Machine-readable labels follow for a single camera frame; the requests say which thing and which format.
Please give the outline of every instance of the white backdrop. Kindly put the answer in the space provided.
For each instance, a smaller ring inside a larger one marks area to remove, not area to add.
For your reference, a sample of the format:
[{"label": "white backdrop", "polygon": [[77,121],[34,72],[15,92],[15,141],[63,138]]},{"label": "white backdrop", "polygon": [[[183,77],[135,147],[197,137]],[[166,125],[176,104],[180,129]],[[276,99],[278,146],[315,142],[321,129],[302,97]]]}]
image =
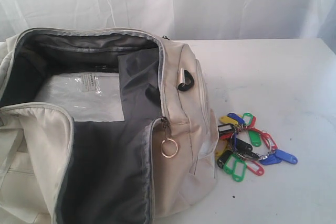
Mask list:
[{"label": "white backdrop", "polygon": [[336,51],[335,0],[0,0],[0,41],[29,27],[133,27],[172,39],[320,37]]}]

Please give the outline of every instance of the open bag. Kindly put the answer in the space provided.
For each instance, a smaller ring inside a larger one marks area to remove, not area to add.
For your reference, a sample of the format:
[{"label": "open bag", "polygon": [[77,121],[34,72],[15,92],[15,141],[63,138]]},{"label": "open bag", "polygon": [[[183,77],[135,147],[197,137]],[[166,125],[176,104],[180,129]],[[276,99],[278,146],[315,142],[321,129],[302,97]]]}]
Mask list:
[{"label": "open bag", "polygon": [[0,46],[0,223],[153,223],[213,189],[217,140],[186,44],[34,28]]}]

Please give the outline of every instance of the beige bag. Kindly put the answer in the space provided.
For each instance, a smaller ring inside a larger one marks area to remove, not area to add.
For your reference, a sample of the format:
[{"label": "beige bag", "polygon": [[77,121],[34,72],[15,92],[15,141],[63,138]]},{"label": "beige bag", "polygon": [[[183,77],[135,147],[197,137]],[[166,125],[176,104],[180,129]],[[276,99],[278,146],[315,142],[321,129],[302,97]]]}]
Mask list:
[{"label": "beige bag", "polygon": [[34,28],[0,46],[1,223],[152,223],[213,189],[217,140],[186,44]]}]

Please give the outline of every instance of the clear plastic packaging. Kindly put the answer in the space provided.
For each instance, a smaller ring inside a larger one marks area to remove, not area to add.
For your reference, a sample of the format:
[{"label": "clear plastic packaging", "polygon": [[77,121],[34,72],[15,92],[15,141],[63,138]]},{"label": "clear plastic packaging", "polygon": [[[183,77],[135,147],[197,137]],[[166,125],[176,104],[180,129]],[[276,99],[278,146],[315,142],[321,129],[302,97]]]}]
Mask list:
[{"label": "clear plastic packaging", "polygon": [[75,121],[124,121],[118,73],[52,76],[35,101],[65,108]]}]

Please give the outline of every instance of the white table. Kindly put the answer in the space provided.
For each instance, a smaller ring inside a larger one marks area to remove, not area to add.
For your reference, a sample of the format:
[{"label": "white table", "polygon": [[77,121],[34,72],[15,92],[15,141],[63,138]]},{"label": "white table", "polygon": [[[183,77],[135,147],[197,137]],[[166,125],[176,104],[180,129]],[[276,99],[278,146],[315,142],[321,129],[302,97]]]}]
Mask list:
[{"label": "white table", "polygon": [[250,112],[297,165],[246,170],[155,224],[336,223],[336,56],[320,39],[184,41],[200,60],[217,117]]}]

